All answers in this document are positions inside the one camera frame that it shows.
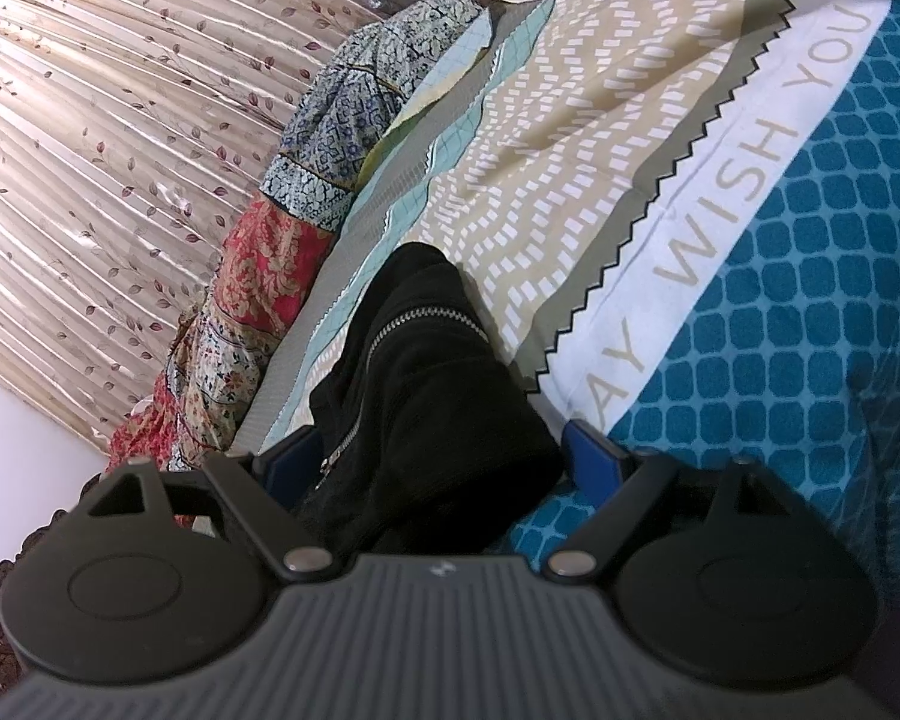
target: zipper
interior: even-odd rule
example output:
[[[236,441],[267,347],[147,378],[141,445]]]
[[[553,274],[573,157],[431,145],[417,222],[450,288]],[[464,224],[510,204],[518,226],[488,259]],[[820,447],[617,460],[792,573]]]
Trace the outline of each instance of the zipper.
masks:
[[[373,352],[376,351],[377,346],[380,346],[381,341],[389,336],[390,333],[394,332],[398,327],[406,324],[407,322],[412,322],[414,319],[426,319],[426,317],[437,317],[438,319],[453,319],[454,322],[459,322],[463,324],[465,327],[468,327],[474,333],[476,333],[484,343],[489,343],[490,341],[487,339],[487,333],[482,331],[480,325],[474,322],[473,319],[468,317],[466,314],[463,314],[461,311],[457,311],[456,309],[446,308],[445,306],[424,306],[422,308],[412,308],[410,311],[404,312],[400,314],[399,317],[395,319],[391,319],[387,322],[380,330],[379,333],[373,338],[373,343],[370,343],[370,351],[367,351],[367,363],[365,364],[365,372],[370,370],[370,360],[373,358]],[[357,418],[353,422],[353,426],[346,432],[346,435],[343,436],[341,442],[337,445],[337,448],[334,449],[329,455],[327,455],[323,462],[320,464],[320,479],[317,482],[317,487],[319,488],[326,479],[327,475],[330,471],[333,470],[334,466],[336,466],[337,461],[340,459],[340,456],[343,455],[343,452],[346,452],[346,448],[353,443],[353,440],[357,437],[357,430],[360,429],[360,417],[364,413],[364,404],[360,403],[360,410],[357,411]]]

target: curtain fold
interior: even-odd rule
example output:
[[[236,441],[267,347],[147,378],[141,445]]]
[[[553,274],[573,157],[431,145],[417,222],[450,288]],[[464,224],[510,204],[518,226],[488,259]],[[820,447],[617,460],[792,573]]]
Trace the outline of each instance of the curtain fold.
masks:
[[[350,0],[0,0],[0,381],[101,448]]]

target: black fabric garment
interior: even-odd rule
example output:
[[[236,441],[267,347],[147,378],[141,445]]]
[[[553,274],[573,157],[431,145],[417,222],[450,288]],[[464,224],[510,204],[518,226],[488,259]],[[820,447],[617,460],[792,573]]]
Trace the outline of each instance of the black fabric garment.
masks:
[[[557,482],[562,459],[480,327],[463,281],[434,247],[407,244],[380,269],[353,314],[343,355],[310,396],[330,455],[355,437],[295,507],[339,557],[354,551],[480,552]]]

